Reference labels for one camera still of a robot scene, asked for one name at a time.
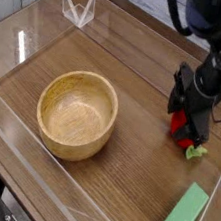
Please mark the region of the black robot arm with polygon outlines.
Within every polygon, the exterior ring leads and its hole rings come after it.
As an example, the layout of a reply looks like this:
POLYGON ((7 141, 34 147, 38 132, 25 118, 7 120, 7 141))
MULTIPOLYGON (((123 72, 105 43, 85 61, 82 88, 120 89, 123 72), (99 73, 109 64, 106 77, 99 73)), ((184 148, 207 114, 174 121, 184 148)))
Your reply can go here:
POLYGON ((187 0, 187 31, 210 45, 195 69, 182 63, 168 102, 173 139, 184 147, 208 141, 209 119, 221 101, 221 0, 187 0))

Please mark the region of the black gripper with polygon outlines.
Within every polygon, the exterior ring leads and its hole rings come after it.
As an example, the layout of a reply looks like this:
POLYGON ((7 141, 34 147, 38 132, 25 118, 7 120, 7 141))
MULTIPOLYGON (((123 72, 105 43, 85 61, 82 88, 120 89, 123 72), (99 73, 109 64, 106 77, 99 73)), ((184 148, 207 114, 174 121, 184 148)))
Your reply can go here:
MULTIPOLYGON (((208 141, 210 113, 221 102, 221 93, 204 93, 198 79, 189 64, 183 62, 175 72, 175 83, 167 108, 169 114, 180 110, 185 112, 188 123, 181 134, 191 137, 197 146, 208 141)), ((221 122, 221 119, 215 119, 215 122, 221 122)))

